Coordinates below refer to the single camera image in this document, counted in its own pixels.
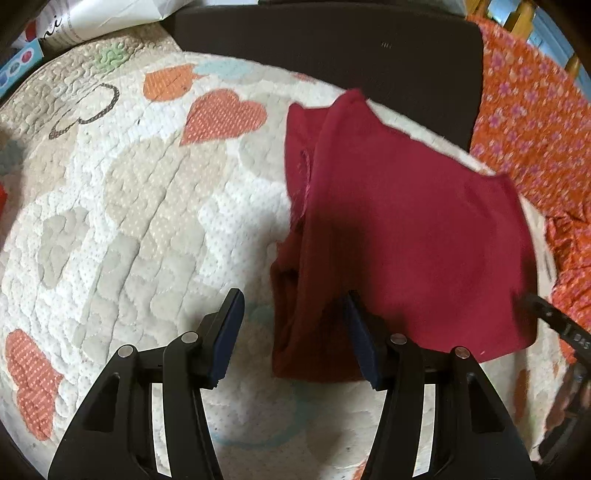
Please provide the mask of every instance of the orange floral cloth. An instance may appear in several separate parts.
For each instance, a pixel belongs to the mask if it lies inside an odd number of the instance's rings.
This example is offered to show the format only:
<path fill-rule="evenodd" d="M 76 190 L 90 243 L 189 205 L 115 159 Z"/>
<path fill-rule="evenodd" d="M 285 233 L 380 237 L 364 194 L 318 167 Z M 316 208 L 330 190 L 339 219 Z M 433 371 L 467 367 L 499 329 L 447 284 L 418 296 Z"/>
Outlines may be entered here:
<path fill-rule="evenodd" d="M 482 32 L 483 88 L 470 153 L 546 217 L 558 268 L 552 303 L 591 330 L 591 106 L 568 74 L 499 25 Z M 572 351 L 563 344 L 571 359 Z"/>

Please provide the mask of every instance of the folded red garment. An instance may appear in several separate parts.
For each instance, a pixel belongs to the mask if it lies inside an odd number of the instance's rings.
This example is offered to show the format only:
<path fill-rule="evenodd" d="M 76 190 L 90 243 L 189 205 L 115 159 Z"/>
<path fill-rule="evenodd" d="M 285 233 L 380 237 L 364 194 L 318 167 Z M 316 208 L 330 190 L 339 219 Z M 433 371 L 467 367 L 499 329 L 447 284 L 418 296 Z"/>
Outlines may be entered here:
<path fill-rule="evenodd" d="M 285 137 L 291 231 L 271 267 L 273 371 L 361 377 L 340 299 L 356 290 L 392 333 L 487 361 L 531 345 L 535 255 L 509 177 L 480 174 L 379 120 L 358 90 L 292 105 Z"/>

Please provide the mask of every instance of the silver rivet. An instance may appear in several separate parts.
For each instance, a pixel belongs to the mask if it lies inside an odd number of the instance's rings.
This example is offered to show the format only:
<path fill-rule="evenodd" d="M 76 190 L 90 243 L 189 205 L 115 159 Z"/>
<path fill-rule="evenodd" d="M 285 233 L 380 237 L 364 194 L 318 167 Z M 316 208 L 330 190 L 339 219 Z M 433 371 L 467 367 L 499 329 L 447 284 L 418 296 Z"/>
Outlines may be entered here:
<path fill-rule="evenodd" d="M 117 355 L 121 358 L 126 358 L 134 353 L 134 348 L 131 345 L 124 345 L 119 350 L 117 350 Z"/>
<path fill-rule="evenodd" d="M 465 346 L 458 346 L 456 347 L 456 356 L 460 358 L 468 358 L 470 356 L 470 350 L 468 350 Z"/>
<path fill-rule="evenodd" d="M 395 333 L 391 335 L 390 341 L 394 345 L 404 345 L 407 342 L 406 337 L 402 333 Z"/>
<path fill-rule="evenodd" d="M 185 332 L 181 337 L 181 340 L 183 343 L 195 343 L 198 338 L 199 335 L 197 335 L 195 332 Z"/>

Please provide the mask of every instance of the white paper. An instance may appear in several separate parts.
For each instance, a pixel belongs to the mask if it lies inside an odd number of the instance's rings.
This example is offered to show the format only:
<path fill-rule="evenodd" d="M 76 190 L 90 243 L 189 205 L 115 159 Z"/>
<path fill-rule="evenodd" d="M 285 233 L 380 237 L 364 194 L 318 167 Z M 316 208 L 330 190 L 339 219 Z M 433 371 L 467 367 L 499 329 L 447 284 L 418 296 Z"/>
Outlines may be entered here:
<path fill-rule="evenodd" d="M 191 0 L 51 0 L 37 17 L 44 50 L 63 51 L 91 38 L 157 22 Z"/>

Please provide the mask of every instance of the patterned quilt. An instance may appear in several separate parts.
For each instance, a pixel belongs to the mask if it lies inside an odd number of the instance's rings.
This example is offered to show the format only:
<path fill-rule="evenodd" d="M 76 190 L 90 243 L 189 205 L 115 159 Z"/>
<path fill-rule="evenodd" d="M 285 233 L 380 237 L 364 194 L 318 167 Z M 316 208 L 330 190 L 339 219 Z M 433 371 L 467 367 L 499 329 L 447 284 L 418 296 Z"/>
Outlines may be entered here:
<path fill-rule="evenodd" d="M 0 420 L 44 475 L 118 347 L 166 345 L 239 287 L 246 318 L 228 374 L 203 391 L 225 477 L 359 476 L 384 394 L 366 382 L 271 375 L 269 266 L 290 216 L 287 109 L 326 106 L 341 92 L 299 73 L 182 52 L 149 25 L 49 62 L 0 109 Z M 493 174 L 371 105 L 384 122 Z M 522 205 L 547 296 L 556 272 L 544 218 Z M 535 457 L 566 369 L 557 336 L 540 325 L 535 345 L 485 369 Z M 170 474 L 159 388 L 153 397 L 158 469 Z M 427 388 L 417 473 L 428 468 L 433 402 Z"/>

